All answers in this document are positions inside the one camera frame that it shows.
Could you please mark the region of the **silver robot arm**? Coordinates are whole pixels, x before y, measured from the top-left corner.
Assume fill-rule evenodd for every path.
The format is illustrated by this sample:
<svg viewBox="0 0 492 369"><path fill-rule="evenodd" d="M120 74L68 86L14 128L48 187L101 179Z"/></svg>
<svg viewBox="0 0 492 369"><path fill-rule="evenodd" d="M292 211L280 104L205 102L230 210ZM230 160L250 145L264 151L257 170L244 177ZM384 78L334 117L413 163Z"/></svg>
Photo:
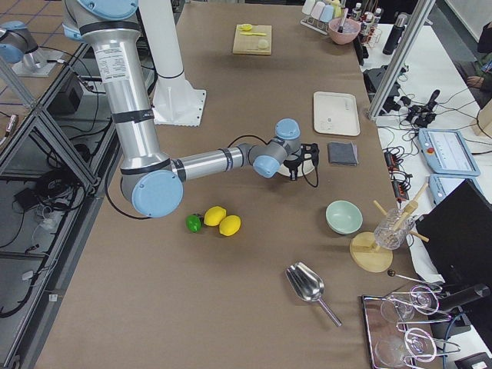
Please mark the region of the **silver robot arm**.
<svg viewBox="0 0 492 369"><path fill-rule="evenodd" d="M184 158L159 145L156 124L197 126L206 93L185 77L168 1L66 1L65 34L95 54L124 159L121 192L148 218L172 213L187 180L250 165L265 178L295 174L317 148L301 141L298 123L280 120L263 145L241 144Z"/></svg>
<svg viewBox="0 0 492 369"><path fill-rule="evenodd" d="M37 49L38 43L24 22L9 21L1 24L1 57L5 62L20 62L25 55Z"/></svg>

